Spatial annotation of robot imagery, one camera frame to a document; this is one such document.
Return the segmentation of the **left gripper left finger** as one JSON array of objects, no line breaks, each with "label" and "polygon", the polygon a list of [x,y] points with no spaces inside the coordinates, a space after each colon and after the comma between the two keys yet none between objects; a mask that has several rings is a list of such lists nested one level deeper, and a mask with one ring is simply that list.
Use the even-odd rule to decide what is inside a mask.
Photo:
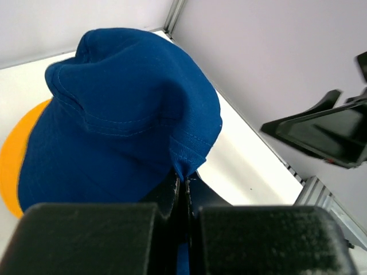
[{"label": "left gripper left finger", "polygon": [[180,181],[137,203],[42,203],[20,219],[2,274],[175,274]]}]

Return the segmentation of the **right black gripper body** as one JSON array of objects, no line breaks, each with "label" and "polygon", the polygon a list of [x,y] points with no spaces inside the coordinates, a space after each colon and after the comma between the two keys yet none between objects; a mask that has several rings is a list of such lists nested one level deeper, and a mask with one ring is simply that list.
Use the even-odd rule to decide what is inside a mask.
[{"label": "right black gripper body", "polygon": [[365,88],[361,92],[360,95],[355,97],[348,98],[345,103],[353,103],[358,102],[361,100],[366,100],[366,82],[367,82],[367,76],[366,76],[366,65],[367,65],[367,52],[363,52],[355,57],[355,62],[359,71],[359,74],[364,81]]}]

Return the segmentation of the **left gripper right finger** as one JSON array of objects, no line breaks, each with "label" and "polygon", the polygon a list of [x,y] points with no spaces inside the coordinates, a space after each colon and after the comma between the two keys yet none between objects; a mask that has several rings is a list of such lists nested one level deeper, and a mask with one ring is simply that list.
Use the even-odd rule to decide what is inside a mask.
[{"label": "left gripper right finger", "polygon": [[185,182],[191,274],[357,274],[342,230],[315,206],[232,206]]}]

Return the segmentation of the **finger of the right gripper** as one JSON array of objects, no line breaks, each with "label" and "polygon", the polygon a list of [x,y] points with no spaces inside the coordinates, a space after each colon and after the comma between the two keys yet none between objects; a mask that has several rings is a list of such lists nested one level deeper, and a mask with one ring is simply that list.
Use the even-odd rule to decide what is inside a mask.
[{"label": "finger of the right gripper", "polygon": [[335,166],[350,169],[366,162],[365,101],[277,119],[263,124],[260,130]]},{"label": "finger of the right gripper", "polygon": [[304,111],[304,114],[309,115],[334,108],[341,93],[342,92],[337,89],[328,91],[314,106]]}]

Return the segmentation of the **blue bucket hat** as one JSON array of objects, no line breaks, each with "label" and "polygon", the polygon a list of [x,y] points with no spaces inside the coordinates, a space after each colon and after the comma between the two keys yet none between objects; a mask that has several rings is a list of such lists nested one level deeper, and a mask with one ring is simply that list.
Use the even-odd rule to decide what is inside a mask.
[{"label": "blue bucket hat", "polygon": [[95,29],[73,57],[47,67],[45,81],[51,102],[29,136],[18,180],[23,216],[42,203],[137,203],[174,172],[176,273],[188,274],[182,183],[222,129],[217,93],[201,69],[154,33]]}]

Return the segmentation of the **yellow bucket hat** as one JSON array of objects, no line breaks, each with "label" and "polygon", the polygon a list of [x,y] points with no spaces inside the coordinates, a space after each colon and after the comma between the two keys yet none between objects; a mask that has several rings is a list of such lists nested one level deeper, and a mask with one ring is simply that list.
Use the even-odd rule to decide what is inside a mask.
[{"label": "yellow bucket hat", "polygon": [[11,130],[1,148],[1,198],[16,218],[23,216],[18,199],[18,180],[29,136],[50,102],[51,100],[46,100],[25,114]]}]

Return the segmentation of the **aluminium mounting rail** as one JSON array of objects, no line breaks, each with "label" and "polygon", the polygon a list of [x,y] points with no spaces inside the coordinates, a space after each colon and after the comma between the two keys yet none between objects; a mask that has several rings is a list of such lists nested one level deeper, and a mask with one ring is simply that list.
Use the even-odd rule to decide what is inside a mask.
[{"label": "aluminium mounting rail", "polygon": [[343,168],[326,160],[282,163],[303,186],[296,205],[318,206],[342,227],[345,239],[366,249],[366,165]]}]

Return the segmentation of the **right aluminium frame post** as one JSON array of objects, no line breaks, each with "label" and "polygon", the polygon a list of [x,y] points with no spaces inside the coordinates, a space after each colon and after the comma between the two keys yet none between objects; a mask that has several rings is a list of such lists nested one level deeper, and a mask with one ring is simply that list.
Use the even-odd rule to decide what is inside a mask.
[{"label": "right aluminium frame post", "polygon": [[171,35],[183,11],[186,0],[173,0],[169,13],[167,15],[163,30],[166,34]]}]

